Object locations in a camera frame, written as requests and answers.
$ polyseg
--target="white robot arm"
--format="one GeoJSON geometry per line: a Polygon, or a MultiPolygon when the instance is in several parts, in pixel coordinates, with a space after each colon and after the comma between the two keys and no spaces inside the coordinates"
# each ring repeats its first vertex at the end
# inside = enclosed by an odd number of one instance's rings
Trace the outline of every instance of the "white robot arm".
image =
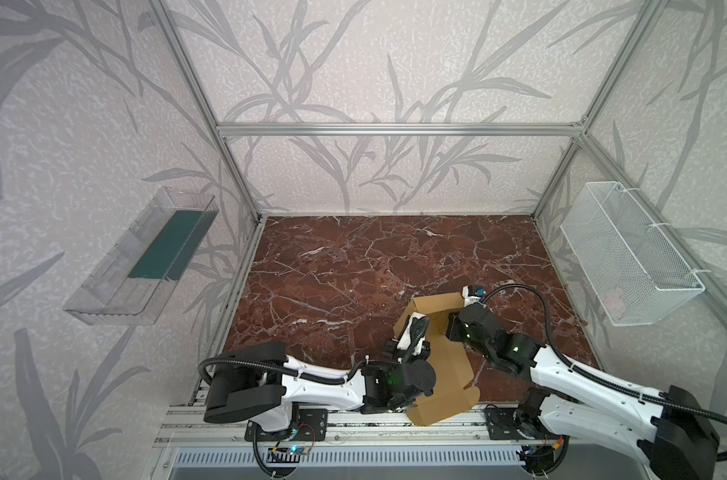
{"type": "MultiPolygon", "coordinates": [[[[717,451],[720,439],[709,421],[727,424],[727,417],[701,409],[689,392],[675,386],[661,392],[564,356],[551,341],[547,303],[536,289],[508,284],[486,293],[466,286],[463,296],[465,307],[449,316],[446,337],[471,346],[492,368],[548,389],[529,389],[516,410],[516,428],[549,432],[566,442],[569,436],[591,440],[649,466],[661,480],[710,480],[715,462],[727,460],[727,451],[717,451]],[[542,301],[549,346],[506,332],[485,307],[490,296],[507,288],[531,290],[542,301]]],[[[413,313],[401,336],[386,345],[392,360],[367,356],[349,372],[301,362],[287,356],[279,342],[204,360],[199,373],[211,385],[204,420],[251,419],[264,432],[281,432],[291,430],[292,406],[297,403],[362,414],[408,408],[419,396],[433,394],[435,372],[426,362],[429,343],[424,340],[428,321],[413,313]],[[206,370],[212,365],[213,378],[206,370]]],[[[566,446],[550,470],[559,465],[566,446]]],[[[540,455],[530,453],[521,454],[526,466],[536,460],[541,468],[541,459],[533,458],[540,455]]]]}

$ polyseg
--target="cardboard flap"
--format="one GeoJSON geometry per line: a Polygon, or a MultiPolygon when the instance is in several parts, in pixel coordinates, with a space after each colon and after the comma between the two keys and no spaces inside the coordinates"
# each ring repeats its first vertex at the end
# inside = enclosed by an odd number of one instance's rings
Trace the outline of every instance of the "cardboard flap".
{"type": "Polygon", "coordinates": [[[481,389],[477,386],[459,392],[451,392],[439,398],[420,397],[416,401],[417,406],[407,410],[407,417],[416,426],[432,425],[473,408],[480,398],[481,389]],[[430,402],[420,405],[419,400],[425,398],[430,402]]]}
{"type": "Polygon", "coordinates": [[[417,398],[415,406],[407,410],[407,417],[414,425],[432,425],[473,408],[481,398],[478,387],[465,389],[473,380],[473,368],[465,346],[445,337],[449,313],[460,311],[464,305],[465,300],[459,293],[420,296],[409,302],[393,327],[393,334],[398,338],[412,313],[419,312],[430,318],[425,339],[430,341],[427,362],[435,370],[435,387],[431,396],[417,398]]]}

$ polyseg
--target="aluminum frame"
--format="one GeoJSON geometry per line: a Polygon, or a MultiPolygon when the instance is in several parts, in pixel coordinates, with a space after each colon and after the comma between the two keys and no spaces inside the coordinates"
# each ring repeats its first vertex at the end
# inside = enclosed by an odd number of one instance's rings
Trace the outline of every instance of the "aluminum frame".
{"type": "Polygon", "coordinates": [[[599,90],[595,93],[585,116],[582,118],[584,124],[583,134],[587,133],[592,124],[598,120],[611,93],[616,89],[625,72],[627,72],[627,67],[632,63],[635,55],[641,50],[648,35],[654,30],[659,16],[665,10],[667,1],[646,0],[646,3],[641,7],[635,19],[635,24],[631,27],[625,43],[622,44],[614,63],[606,73],[599,90]]]}
{"type": "Polygon", "coordinates": [[[478,136],[478,137],[573,137],[580,124],[418,124],[418,123],[221,123],[223,137],[246,136],[478,136]]]}
{"type": "MultiPolygon", "coordinates": [[[[485,426],[484,408],[478,404],[467,412],[436,422],[431,426],[414,426],[403,412],[361,415],[340,412],[328,406],[300,408],[330,408],[326,440],[317,446],[517,446],[531,440],[489,440],[485,426]]],[[[493,403],[500,407],[515,407],[517,402],[493,403]]],[[[164,418],[152,453],[141,477],[142,480],[166,480],[174,468],[180,448],[250,447],[246,422],[215,425],[203,421],[204,406],[170,407],[164,418]]],[[[585,440],[572,438],[574,444],[585,440]]]]}
{"type": "MultiPolygon", "coordinates": [[[[246,248],[243,251],[243,260],[240,262],[238,271],[233,275],[230,291],[227,293],[224,306],[220,309],[219,316],[216,318],[214,329],[211,333],[209,343],[206,346],[206,356],[214,356],[224,349],[227,333],[230,331],[230,326],[233,325],[235,310],[238,308],[238,302],[240,302],[243,289],[246,288],[246,279],[249,276],[249,272],[251,272],[251,264],[253,264],[256,248],[260,244],[266,222],[267,216],[262,216],[259,222],[256,222],[251,235],[249,235],[249,240],[246,242],[246,248]]],[[[201,389],[201,384],[202,381],[198,373],[195,372],[194,379],[190,385],[190,400],[187,402],[188,406],[195,404],[198,392],[201,389]]]]}
{"type": "Polygon", "coordinates": [[[615,90],[617,84],[625,74],[627,67],[632,62],[633,58],[641,50],[641,46],[646,41],[646,37],[654,29],[659,16],[665,9],[667,0],[646,0],[646,3],[641,7],[638,12],[638,16],[635,19],[635,23],[630,28],[630,32],[627,34],[625,42],[619,49],[617,56],[611,63],[611,66],[606,72],[598,91],[595,92],[588,110],[585,115],[582,116],[580,125],[580,131],[572,137],[572,143],[570,148],[566,150],[566,153],[561,158],[561,162],[558,167],[555,168],[550,181],[545,185],[545,189],[542,191],[542,195],[539,197],[539,202],[534,206],[534,213],[532,216],[537,218],[541,215],[542,210],[545,209],[545,205],[550,201],[550,198],[557,190],[558,186],[569,171],[571,162],[574,161],[574,157],[577,154],[577,148],[575,147],[575,141],[582,134],[587,134],[590,126],[598,119],[601,111],[606,106],[606,102],[611,96],[611,92],[615,90]]]}
{"type": "Polygon", "coordinates": [[[171,17],[171,12],[169,12],[166,7],[164,0],[146,0],[146,2],[150,7],[150,16],[153,19],[153,23],[157,25],[160,32],[163,34],[166,46],[171,52],[171,57],[174,59],[177,68],[179,68],[188,90],[193,95],[195,105],[198,107],[198,111],[204,120],[206,129],[211,135],[212,141],[214,141],[215,149],[219,152],[220,157],[224,161],[227,172],[233,178],[241,197],[243,197],[243,201],[246,202],[246,205],[249,207],[249,213],[254,220],[259,220],[260,212],[256,208],[256,203],[251,197],[251,193],[246,186],[246,182],[243,180],[243,175],[241,175],[240,170],[238,170],[235,159],[233,159],[233,154],[224,143],[222,137],[216,131],[214,112],[211,110],[211,107],[206,101],[206,95],[204,94],[203,88],[200,86],[198,77],[195,75],[193,64],[187,57],[181,36],[174,26],[174,20],[171,17]]]}

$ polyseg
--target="wall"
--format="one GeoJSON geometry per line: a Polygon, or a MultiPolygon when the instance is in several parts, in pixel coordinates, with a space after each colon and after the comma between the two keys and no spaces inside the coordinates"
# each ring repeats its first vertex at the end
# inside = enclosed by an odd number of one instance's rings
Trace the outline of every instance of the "wall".
{"type": "MultiPolygon", "coordinates": [[[[642,1],[168,4],[220,122],[568,123],[586,111],[642,1]]],[[[230,147],[272,214],[526,214],[565,145],[336,140],[231,138],[230,147]]]]}
{"type": "MultiPolygon", "coordinates": [[[[727,287],[727,2],[669,2],[589,133],[727,287]]],[[[580,154],[539,224],[596,354],[616,375],[681,386],[727,414],[727,332],[701,299],[650,326],[605,317],[558,228],[590,180],[605,178],[580,154]]],[[[727,462],[715,478],[727,480],[727,462]]]]}
{"type": "Polygon", "coordinates": [[[253,225],[143,2],[0,2],[0,478],[137,478],[253,225]],[[220,213],[153,326],[62,311],[161,186],[220,213]]]}

